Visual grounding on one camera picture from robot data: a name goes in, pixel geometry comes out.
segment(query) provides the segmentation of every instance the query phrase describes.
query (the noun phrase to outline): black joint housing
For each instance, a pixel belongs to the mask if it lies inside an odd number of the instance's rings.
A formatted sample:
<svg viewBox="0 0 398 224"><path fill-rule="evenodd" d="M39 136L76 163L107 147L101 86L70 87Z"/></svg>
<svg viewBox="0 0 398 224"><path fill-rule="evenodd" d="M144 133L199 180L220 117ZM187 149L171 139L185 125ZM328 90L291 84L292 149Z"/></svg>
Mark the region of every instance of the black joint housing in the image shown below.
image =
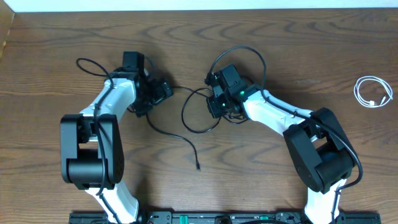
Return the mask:
<svg viewBox="0 0 398 224"><path fill-rule="evenodd" d="M212 117L219 118L227 113L244 113L242 101L248 84L240 77L234 65L228 65L215 73L208 73L205 84L213 89L213 96L206 99Z"/></svg>
<svg viewBox="0 0 398 224"><path fill-rule="evenodd" d="M346 142L348 138L336 116L327 108L311 115L315 119L334 129ZM315 192L327 193L330 187L341 179L351 175L354 160L344 145L326 130L318 130L309 120L294 124L284 131L284 138L294 166L301 180ZM315 149L311 138L326 138L326 143Z"/></svg>
<svg viewBox="0 0 398 224"><path fill-rule="evenodd" d="M123 66L114 73L131 77L136 84L136 100L131 105L137 117L147 114L155 105L173 95L173 90L164 78L149 79L144 70L145 56L139 52L124 52Z"/></svg>
<svg viewBox="0 0 398 224"><path fill-rule="evenodd" d="M98 117L103 128L104 153L99 149L80 149L79 144L87 143L96 136L93 118L82 114L67 114L60 123L61 169L66 183L73 183L80 190L99 187L103 176L101 157L106 159L104 187L113 189L119 183L124 171L124 156L116 115L103 114Z"/></svg>

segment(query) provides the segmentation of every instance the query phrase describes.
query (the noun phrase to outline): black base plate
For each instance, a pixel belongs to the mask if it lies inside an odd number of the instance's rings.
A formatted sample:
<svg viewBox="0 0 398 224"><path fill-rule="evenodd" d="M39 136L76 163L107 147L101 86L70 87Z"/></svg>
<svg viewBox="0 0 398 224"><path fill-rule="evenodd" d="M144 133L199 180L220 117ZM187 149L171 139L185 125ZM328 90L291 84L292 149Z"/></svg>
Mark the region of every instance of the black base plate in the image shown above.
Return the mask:
<svg viewBox="0 0 398 224"><path fill-rule="evenodd" d="M277 213L172 213L148 212L148 224L214 224L220 218L230 218L232 224L253 220L280 220L291 224L311 223L302 212ZM106 214L71 213L69 224L109 224ZM336 224L381 224L379 214L375 213L344 213L340 212Z"/></svg>

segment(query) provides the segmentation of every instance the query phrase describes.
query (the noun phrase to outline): wood grain surface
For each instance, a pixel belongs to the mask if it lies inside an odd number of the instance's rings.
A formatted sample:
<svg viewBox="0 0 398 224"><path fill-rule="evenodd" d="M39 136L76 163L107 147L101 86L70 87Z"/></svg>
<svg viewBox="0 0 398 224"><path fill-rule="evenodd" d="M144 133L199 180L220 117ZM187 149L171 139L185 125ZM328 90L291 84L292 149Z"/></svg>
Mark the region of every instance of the wood grain surface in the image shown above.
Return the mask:
<svg viewBox="0 0 398 224"><path fill-rule="evenodd" d="M240 44L263 54L266 88L275 96L337 115L364 167L363 181L343 191L340 207L398 223L398 103L367 109L353 96L364 75L398 88L398 9L17 14L0 63L0 223L66 223L74 210L101 210L60 172L60 118L81 111L103 87L103 79L75 66L78 57L112 70L123 51L138 50L156 64L157 77L199 88L214 59ZM254 54L234 52L218 68L231 62L260 81ZM378 85L364 87L364 97L379 102L383 95ZM144 207L260 212L305 206L307 188L282 137L252 121L222 120L210 133L189 133L180 120L187 96L176 90L150 117L196 145L201 171L186 142L153 131L133 114L121 121L124 180ZM197 129L215 122L199 96L185 116Z"/></svg>

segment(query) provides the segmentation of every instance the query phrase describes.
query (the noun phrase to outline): white cable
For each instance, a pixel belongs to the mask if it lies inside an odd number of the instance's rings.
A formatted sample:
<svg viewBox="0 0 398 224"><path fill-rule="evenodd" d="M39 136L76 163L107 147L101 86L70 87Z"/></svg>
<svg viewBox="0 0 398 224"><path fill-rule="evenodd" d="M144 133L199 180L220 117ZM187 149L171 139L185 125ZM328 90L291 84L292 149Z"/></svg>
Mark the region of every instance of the white cable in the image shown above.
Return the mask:
<svg viewBox="0 0 398 224"><path fill-rule="evenodd" d="M377 105L377 103L373 100L367 101L364 98L362 98L362 96L359 92L359 89L361 87L361 84L365 81L374 81L374 82L380 83L384 87L384 89L388 95L388 100L386 100L387 96L384 95L380 104ZM364 77L359 78L356 81L355 86L354 86L354 96L355 96L356 100L358 100L358 102L362 106L367 107L367 108L378 108L378 107L382 107L382 106L386 105L388 102L390 102L390 100L392 100L392 88L386 81L382 80L381 78L374 77L374 76L364 76Z"/></svg>

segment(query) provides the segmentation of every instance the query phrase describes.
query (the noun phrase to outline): wall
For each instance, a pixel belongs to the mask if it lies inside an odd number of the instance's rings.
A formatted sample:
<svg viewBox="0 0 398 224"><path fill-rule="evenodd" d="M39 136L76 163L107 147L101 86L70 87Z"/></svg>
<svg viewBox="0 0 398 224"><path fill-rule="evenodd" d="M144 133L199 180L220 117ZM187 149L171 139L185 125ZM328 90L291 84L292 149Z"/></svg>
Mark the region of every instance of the wall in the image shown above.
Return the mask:
<svg viewBox="0 0 398 224"><path fill-rule="evenodd" d="M0 59L6 46L7 37L11 28L14 12L0 0Z"/></svg>
<svg viewBox="0 0 398 224"><path fill-rule="evenodd" d="M398 0L6 0L15 12L398 7Z"/></svg>

